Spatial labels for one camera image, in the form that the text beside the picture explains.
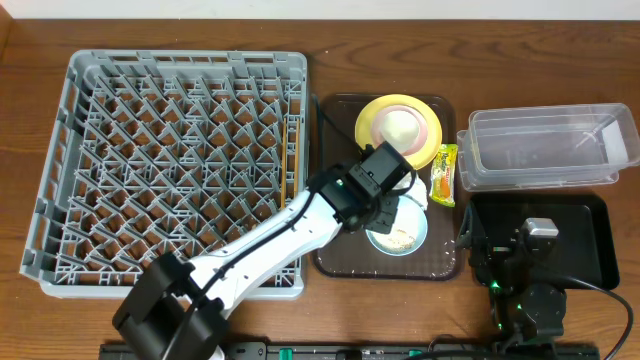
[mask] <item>plastic container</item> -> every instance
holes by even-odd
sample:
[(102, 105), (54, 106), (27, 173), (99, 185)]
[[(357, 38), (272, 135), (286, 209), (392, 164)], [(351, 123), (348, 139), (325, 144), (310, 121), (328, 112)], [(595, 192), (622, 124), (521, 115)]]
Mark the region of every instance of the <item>plastic container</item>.
[(467, 191), (614, 183), (640, 163), (640, 139), (624, 104), (476, 111), (458, 133)]
[[(306, 181), (299, 53), (83, 50), (69, 63), (20, 273), (118, 298), (160, 254), (214, 251)], [(302, 260), (251, 299), (301, 294)]]

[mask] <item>yellow snack wrapper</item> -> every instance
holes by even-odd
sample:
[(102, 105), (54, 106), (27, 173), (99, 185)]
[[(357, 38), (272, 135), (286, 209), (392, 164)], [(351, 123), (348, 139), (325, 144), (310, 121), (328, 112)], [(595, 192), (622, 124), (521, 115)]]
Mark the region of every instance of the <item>yellow snack wrapper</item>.
[(431, 164), (431, 190), (429, 197), (444, 206), (454, 207), (453, 175), (456, 172), (458, 145), (442, 144)]

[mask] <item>clear plastic container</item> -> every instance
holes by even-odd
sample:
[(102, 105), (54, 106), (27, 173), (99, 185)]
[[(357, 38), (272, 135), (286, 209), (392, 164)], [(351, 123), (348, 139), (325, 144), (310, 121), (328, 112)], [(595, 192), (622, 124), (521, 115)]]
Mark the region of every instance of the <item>clear plastic container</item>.
[(640, 163), (640, 139), (624, 104), (476, 111), (458, 133), (468, 191), (596, 185)]

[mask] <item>white wall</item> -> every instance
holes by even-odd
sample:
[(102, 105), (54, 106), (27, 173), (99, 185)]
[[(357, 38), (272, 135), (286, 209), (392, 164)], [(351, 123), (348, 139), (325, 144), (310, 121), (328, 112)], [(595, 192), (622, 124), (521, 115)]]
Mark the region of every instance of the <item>white wall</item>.
[(640, 20), (640, 0), (0, 0), (14, 18)]

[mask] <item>brown tray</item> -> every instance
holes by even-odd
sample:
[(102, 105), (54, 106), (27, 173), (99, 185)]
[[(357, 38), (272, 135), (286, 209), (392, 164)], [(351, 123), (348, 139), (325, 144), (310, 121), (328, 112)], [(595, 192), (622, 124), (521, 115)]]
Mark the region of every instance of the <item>brown tray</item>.
[[(379, 96), (334, 95), (321, 106), (340, 130), (353, 136), (358, 114), (365, 105)], [(455, 116), (451, 105), (438, 96), (415, 97), (429, 105), (440, 119), (442, 143), (455, 143)], [(321, 138), (325, 141), (320, 150), (323, 151), (325, 166), (358, 158), (353, 146), (328, 124), (325, 124), (322, 135)], [(431, 185), (430, 174), (431, 165), (418, 171), (418, 176), (427, 184), (427, 188)], [(324, 248), (313, 252), (313, 263), (321, 273), (331, 277), (450, 280), (463, 266), (454, 243), (457, 225), (460, 222), (456, 220), (457, 213), (459, 212), (454, 208), (442, 206), (429, 199), (427, 239), (418, 250), (407, 256), (383, 254), (373, 247), (364, 230), (361, 230), (353, 234), (343, 233)]]

